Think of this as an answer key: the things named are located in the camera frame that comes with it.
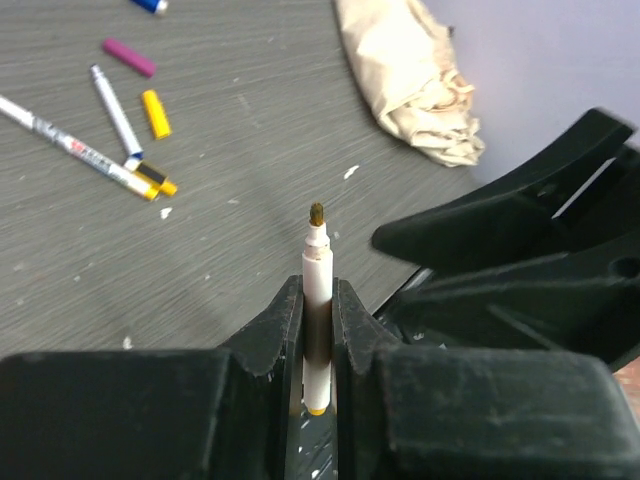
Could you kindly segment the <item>purple pen cap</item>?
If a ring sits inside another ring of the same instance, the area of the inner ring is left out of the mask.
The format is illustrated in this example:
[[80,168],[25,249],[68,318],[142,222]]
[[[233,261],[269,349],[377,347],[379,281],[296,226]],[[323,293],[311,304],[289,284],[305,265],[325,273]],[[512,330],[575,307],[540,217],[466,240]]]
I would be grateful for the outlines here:
[[102,48],[106,53],[133,68],[146,78],[153,77],[156,72],[156,64],[151,59],[115,38],[106,38],[102,42]]

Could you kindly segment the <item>white pen yellow end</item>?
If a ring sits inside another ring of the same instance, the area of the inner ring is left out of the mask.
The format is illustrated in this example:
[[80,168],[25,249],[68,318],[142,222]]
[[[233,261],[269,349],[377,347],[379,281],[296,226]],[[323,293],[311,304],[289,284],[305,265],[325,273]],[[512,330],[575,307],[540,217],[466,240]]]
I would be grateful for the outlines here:
[[331,400],[333,251],[324,207],[313,203],[302,252],[303,401],[314,416],[325,413]]

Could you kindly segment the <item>yellow pen cap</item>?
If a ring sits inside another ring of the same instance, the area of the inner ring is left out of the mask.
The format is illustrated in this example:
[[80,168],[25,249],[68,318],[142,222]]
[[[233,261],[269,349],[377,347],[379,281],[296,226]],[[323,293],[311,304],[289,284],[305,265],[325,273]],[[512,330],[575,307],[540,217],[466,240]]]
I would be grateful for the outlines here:
[[152,89],[144,91],[141,99],[154,137],[156,139],[168,137],[172,133],[171,126],[156,91]]

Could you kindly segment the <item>white marker blue end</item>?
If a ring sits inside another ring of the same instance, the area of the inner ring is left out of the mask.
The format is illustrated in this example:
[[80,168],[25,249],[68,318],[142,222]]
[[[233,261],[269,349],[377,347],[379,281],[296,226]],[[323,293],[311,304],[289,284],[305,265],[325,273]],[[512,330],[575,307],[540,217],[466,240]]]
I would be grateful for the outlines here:
[[111,82],[104,74],[99,65],[93,64],[90,74],[94,82],[94,86],[102,99],[103,105],[109,114],[112,124],[119,135],[125,152],[129,157],[142,159],[144,155],[138,138],[131,126],[129,119],[112,87]]

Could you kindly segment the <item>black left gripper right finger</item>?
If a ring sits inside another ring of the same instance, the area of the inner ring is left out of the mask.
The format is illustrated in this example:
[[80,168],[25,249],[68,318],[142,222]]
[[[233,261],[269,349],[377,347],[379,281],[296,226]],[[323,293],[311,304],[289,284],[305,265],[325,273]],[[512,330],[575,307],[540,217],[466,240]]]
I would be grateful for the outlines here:
[[372,479],[384,451],[386,412],[375,355],[398,339],[336,278],[332,299],[333,464],[338,479]]

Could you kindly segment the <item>beige cloth bag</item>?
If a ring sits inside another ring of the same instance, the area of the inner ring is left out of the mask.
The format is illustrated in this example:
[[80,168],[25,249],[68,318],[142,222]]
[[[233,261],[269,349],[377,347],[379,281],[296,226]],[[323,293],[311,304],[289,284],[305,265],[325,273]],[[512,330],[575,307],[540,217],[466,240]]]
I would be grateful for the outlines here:
[[460,73],[451,30],[420,1],[337,1],[342,45],[378,124],[447,167],[485,150],[471,113],[474,87]]

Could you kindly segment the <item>blue white pen cap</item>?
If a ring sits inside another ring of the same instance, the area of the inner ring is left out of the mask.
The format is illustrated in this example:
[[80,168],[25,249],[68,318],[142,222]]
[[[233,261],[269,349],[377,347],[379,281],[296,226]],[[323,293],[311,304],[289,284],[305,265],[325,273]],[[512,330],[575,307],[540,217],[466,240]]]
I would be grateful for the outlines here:
[[167,0],[131,0],[134,4],[154,15],[164,15],[168,9]]

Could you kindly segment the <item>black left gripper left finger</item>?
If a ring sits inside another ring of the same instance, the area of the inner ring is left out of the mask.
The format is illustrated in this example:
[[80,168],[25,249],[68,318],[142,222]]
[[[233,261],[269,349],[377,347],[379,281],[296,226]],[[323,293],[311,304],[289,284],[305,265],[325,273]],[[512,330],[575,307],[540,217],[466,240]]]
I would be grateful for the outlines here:
[[302,407],[302,277],[289,277],[271,303],[223,346],[231,351],[224,479],[294,479]]

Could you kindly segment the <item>white marker orange tip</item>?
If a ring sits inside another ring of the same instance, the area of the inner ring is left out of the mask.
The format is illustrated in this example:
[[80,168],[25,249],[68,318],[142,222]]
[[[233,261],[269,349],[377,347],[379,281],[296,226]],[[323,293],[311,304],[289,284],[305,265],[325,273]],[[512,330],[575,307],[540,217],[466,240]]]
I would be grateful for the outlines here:
[[1,113],[140,197],[146,200],[157,197],[159,191],[149,182],[4,96],[1,97]]

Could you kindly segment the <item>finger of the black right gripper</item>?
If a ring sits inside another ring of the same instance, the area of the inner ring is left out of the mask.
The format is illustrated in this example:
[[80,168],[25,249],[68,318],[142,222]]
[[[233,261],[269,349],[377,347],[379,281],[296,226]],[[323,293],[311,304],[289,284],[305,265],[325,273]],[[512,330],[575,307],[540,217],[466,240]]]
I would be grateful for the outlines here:
[[400,291],[410,343],[572,351],[617,370],[639,354],[639,252],[589,249],[481,268],[447,261]]
[[379,226],[372,247],[451,276],[563,252],[572,225],[555,219],[623,147],[633,125],[592,108],[531,159],[454,201]]

